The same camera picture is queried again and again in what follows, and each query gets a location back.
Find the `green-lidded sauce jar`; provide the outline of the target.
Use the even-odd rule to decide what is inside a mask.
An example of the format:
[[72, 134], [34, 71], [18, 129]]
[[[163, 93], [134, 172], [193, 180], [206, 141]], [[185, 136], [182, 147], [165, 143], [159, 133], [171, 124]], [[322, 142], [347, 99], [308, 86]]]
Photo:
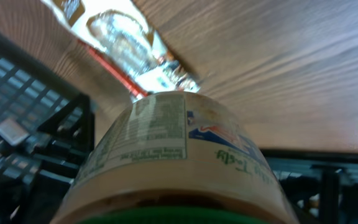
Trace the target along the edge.
[[225, 106], [171, 91], [124, 110], [81, 166], [54, 223], [297, 223], [260, 149]]

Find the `red snack stick wrapper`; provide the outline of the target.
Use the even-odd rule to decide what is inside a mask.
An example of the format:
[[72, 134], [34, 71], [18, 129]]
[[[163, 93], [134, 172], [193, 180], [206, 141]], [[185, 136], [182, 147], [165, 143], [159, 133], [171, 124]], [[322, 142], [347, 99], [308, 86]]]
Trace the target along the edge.
[[126, 75], [112, 60], [104, 53], [88, 45], [82, 40], [78, 39], [77, 42], [82, 45], [87, 52], [93, 57], [107, 72], [117, 79], [125, 88], [136, 98], [149, 96], [149, 92], [141, 88], [135, 83], [132, 78]]

